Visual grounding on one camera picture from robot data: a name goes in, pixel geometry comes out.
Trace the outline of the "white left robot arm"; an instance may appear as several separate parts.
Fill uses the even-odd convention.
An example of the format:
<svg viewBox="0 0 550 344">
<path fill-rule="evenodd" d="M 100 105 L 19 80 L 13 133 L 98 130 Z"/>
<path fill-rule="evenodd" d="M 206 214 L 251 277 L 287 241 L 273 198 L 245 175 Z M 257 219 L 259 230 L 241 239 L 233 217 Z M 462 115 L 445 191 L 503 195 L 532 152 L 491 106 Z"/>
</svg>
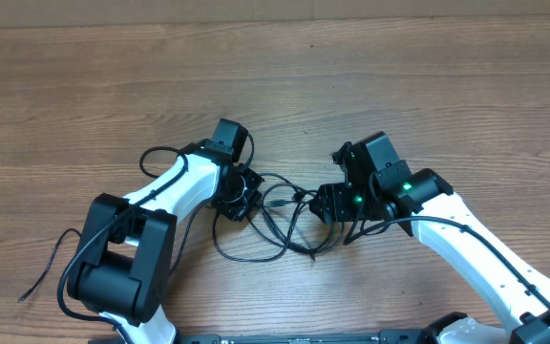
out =
<svg viewBox="0 0 550 344">
<path fill-rule="evenodd" d="M 117 343 L 173 343 L 178 335 L 162 308 L 172 273 L 176 229 L 186 216 L 213 203 L 232 221 L 241 220 L 260 198 L 264 179 L 238 162 L 237 146 L 203 140 L 178 151 L 174 165 L 138 191 L 97 196 L 75 256 L 57 288 L 60 309 L 70 296 L 103 322 Z"/>
</svg>

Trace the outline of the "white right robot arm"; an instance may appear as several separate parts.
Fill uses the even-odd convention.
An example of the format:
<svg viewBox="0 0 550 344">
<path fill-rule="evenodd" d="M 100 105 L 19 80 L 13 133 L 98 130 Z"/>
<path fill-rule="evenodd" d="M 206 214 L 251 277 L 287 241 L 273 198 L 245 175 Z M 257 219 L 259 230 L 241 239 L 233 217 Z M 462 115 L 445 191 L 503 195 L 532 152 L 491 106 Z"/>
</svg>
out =
<svg viewBox="0 0 550 344">
<path fill-rule="evenodd" d="M 452 312 L 421 330 L 419 343 L 550 343 L 550 278 L 492 233 L 432 169 L 412 172 L 378 132 L 332 153 L 345 175 L 319 187 L 310 211 L 350 223 L 344 242 L 400 226 L 443 258 L 486 302 L 499 324 Z"/>
</svg>

